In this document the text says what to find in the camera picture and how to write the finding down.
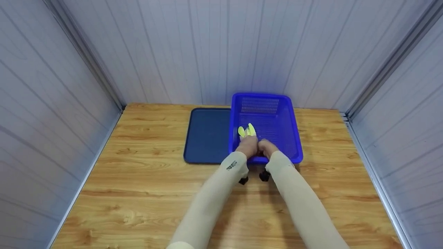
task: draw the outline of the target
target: wooden table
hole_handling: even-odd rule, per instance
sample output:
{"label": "wooden table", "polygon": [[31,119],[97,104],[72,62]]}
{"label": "wooden table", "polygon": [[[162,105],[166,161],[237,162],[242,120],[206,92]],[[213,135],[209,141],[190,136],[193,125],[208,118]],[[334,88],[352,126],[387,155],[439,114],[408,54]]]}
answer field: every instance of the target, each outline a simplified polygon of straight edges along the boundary
{"label": "wooden table", "polygon": [[[158,248],[215,165],[190,165],[183,147],[194,105],[130,104],[53,248]],[[295,109],[301,174],[352,248],[401,248],[337,110]],[[209,248],[304,248],[274,184],[252,168],[226,203]]]}

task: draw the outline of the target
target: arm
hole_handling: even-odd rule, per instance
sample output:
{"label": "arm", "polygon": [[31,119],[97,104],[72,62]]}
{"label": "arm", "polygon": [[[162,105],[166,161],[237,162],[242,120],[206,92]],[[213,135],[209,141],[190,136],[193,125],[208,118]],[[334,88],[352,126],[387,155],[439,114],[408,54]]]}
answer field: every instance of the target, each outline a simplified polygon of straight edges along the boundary
{"label": "arm", "polygon": [[346,249],[326,209],[309,184],[281,151],[271,154],[266,170],[271,173],[303,242],[310,249]]}
{"label": "arm", "polygon": [[246,160],[257,152],[257,137],[242,140],[203,184],[167,249],[204,249],[232,188],[248,175]]}

